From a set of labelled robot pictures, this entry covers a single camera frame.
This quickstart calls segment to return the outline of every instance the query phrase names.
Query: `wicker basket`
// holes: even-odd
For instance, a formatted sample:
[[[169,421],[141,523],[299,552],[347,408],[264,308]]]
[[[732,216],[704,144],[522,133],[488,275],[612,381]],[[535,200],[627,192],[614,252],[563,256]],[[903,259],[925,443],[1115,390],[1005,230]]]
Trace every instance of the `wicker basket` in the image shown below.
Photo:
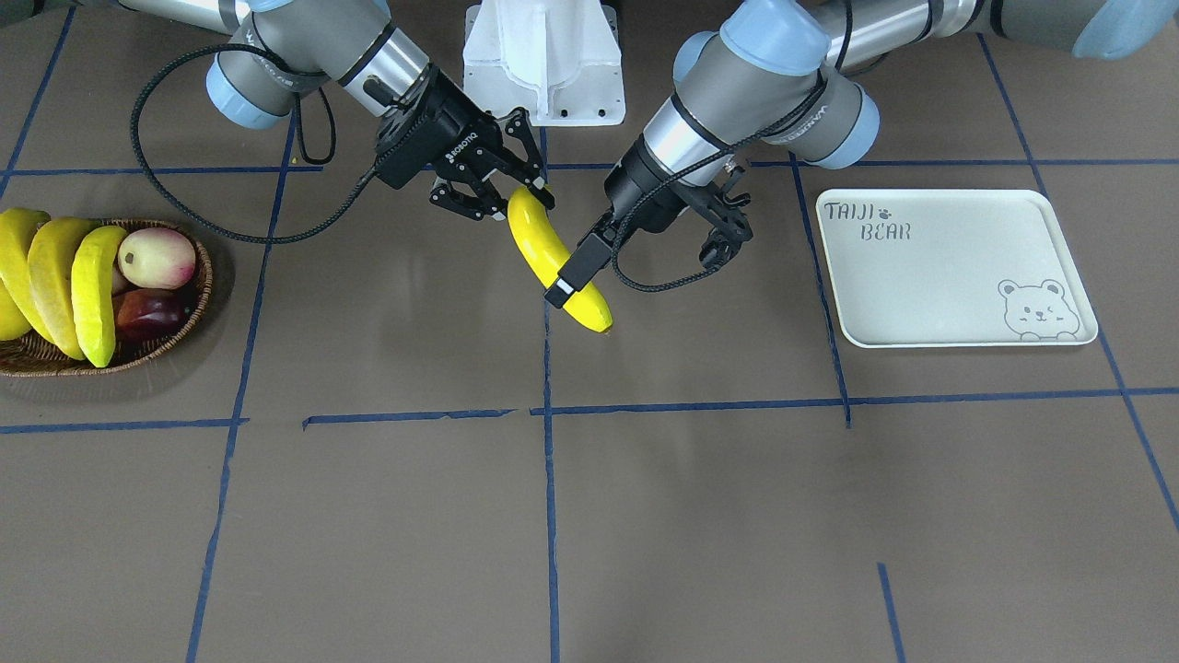
[[[144,228],[171,228],[192,242],[197,251],[197,271],[178,293],[187,301],[193,301],[192,313],[179,332],[144,343],[118,342],[114,356],[106,368],[94,368],[88,361],[78,361],[65,355],[53,343],[42,339],[37,332],[29,332],[14,341],[0,341],[0,375],[9,378],[45,378],[50,375],[101,375],[117,373],[146,363],[176,347],[189,332],[200,321],[209,306],[212,293],[213,269],[209,251],[185,229],[144,218],[104,218],[105,225],[120,225],[129,232]]]

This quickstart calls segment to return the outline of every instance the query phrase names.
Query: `silver arm segment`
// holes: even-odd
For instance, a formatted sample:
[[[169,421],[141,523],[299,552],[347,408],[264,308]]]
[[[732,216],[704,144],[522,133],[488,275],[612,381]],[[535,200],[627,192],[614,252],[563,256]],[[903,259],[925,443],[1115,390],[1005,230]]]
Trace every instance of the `silver arm segment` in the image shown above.
[[[245,0],[0,0],[0,27],[40,12],[67,7],[121,7],[172,19],[222,34],[233,34],[250,13]]]
[[[731,183],[719,189],[712,178],[735,170],[730,155],[746,137],[788,146],[822,168],[862,158],[876,139],[880,113],[868,93],[836,70],[837,61],[850,70],[964,31],[1114,59],[1150,41],[1177,11],[1179,0],[828,0],[810,8],[795,0],[745,0],[719,32],[684,42],[673,67],[674,92],[607,176],[611,209],[546,298],[562,306],[635,230],[661,232],[690,206],[716,227],[700,254],[706,270],[735,256],[752,232],[726,196]],[[769,131],[791,109],[796,117]],[[707,158],[716,160],[681,175]]]

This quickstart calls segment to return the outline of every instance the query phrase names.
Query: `robotiq logo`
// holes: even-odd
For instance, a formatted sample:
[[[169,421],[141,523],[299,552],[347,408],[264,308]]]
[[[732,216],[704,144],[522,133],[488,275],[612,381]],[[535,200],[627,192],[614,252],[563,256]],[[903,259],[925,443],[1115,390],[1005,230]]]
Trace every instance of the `robotiq logo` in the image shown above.
[[[479,134],[475,133],[474,131],[468,133],[467,137],[462,139],[462,142],[460,142],[457,145],[454,146],[454,150],[450,150],[449,152],[446,153],[446,160],[454,163],[454,158],[457,157],[460,153],[462,153],[462,151],[466,150],[472,143],[474,143],[476,138],[479,138]]]
[[[788,133],[785,140],[788,143],[791,140],[797,140],[799,137],[802,137],[803,133],[806,133],[808,131],[811,130],[812,126],[818,124],[818,120],[823,119],[823,116],[825,114],[826,114],[826,104],[823,104],[823,106],[818,111],[816,111],[815,114],[806,118],[806,122],[803,123],[802,126]]]

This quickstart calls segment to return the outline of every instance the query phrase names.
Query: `toy banana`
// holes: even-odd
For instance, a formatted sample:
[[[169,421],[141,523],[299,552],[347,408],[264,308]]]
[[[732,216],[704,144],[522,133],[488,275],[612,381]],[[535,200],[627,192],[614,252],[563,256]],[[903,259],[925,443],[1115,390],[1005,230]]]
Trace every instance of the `toy banana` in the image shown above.
[[[37,231],[28,248],[28,281],[37,313],[53,336],[53,344],[79,361],[86,355],[78,344],[74,330],[70,271],[78,245],[94,225],[93,221],[85,218],[54,218]]]
[[[25,314],[20,313],[20,307],[12,300],[8,289],[0,281],[0,341],[12,341],[20,339],[32,329]]]
[[[28,248],[37,235],[37,227],[48,221],[50,215],[22,208],[12,208],[0,214],[0,281],[25,320],[52,343],[53,337],[37,313],[28,282]]]
[[[558,270],[569,260],[569,250],[548,222],[545,205],[523,186],[508,199],[508,228],[536,278],[546,288],[552,285]],[[593,283],[569,297],[564,308],[573,320],[593,332],[610,332],[614,324],[610,306]]]
[[[126,236],[127,231],[118,225],[94,229],[81,241],[71,268],[70,294],[78,344],[98,368],[106,368],[114,356],[112,265]]]

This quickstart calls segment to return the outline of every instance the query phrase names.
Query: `fake fruit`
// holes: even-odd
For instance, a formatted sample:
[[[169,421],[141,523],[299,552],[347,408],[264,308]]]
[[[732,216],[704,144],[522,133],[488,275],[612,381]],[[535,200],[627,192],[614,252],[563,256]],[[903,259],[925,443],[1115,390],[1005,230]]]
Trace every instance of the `fake fruit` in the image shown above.
[[[145,228],[127,235],[119,245],[119,270],[140,288],[174,290],[196,273],[197,252],[176,230]]]
[[[120,341],[141,343],[176,334],[191,310],[172,290],[144,288],[114,297],[114,335]]]
[[[46,341],[53,342],[50,330],[37,313],[28,282],[28,248],[33,243],[38,224],[48,221],[50,215],[22,208],[12,208],[0,214],[0,281],[25,320]]]
[[[85,360],[86,355],[74,330],[70,271],[78,245],[94,227],[95,222],[86,218],[54,218],[37,231],[28,248],[28,282],[37,313],[53,336],[53,344],[77,360]]]
[[[569,250],[548,222],[545,205],[525,186],[516,189],[508,198],[508,228],[536,278],[546,288],[552,285],[561,265],[569,260]],[[610,332],[614,324],[610,306],[593,283],[588,283],[580,293],[574,293],[565,302],[564,309],[573,320],[593,332]]]
[[[25,320],[25,314],[20,313],[20,307],[12,301],[4,281],[0,281],[0,341],[20,339],[32,328],[28,320]]]
[[[127,231],[118,225],[94,229],[81,241],[71,268],[70,294],[78,346],[98,368],[106,368],[114,356],[111,273],[119,242],[126,236]]]
[[[116,252],[114,257],[119,257],[118,256],[118,250],[116,250],[114,252]],[[127,281],[126,276],[123,276],[121,271],[119,271],[119,265],[117,265],[117,264],[114,264],[112,262],[111,263],[111,294],[112,295],[118,295],[119,293],[129,290],[130,288],[131,288],[131,282]]]

